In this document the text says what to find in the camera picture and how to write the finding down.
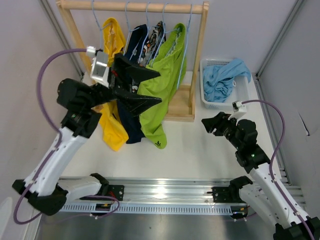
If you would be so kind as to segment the light blue shorts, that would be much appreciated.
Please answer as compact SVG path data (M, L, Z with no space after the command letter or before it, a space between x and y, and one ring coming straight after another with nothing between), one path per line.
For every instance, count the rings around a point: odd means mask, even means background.
M207 102L224 103L232 94L236 77L251 81L251 72L244 61L235 58L226 65L210 65L203 69L203 91Z

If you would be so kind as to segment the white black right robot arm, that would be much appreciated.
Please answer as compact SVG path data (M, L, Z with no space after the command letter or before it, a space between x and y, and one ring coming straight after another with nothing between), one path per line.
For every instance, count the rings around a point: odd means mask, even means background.
M257 143L255 122L237 120L219 112L202 119L209 134L225 137L236 149L235 157L248 176L230 181L228 196L247 203L267 224L275 227L275 240L318 240L320 220L295 201L273 171L271 160Z

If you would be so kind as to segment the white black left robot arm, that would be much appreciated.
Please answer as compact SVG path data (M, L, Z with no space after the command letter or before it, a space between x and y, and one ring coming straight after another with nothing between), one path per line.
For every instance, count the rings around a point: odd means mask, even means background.
M120 101L134 116L162 102L160 97L140 95L131 90L130 79L139 83L157 78L160 73L130 62L121 53L112 64L102 50L85 50L92 58L87 85L71 78L63 79L57 88L57 103L66 109L57 136L34 171L24 179L17 179L12 188L41 214L52 216L67 202L77 199L103 200L109 197L109 181L98 173L87 177L60 181L60 177L82 145L91 137L101 119L95 107Z

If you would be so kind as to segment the lime green shorts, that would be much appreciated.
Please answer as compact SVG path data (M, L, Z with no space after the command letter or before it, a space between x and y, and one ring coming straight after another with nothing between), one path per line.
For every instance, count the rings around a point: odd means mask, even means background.
M187 69L186 27L183 23L178 23L174 28L175 30L160 46L155 59L152 59L146 66L147 69L159 72L160 76L140 83L137 92L140 95L162 99L162 102L139 115L142 133L158 149L164 149L167 146L167 136L162 121Z

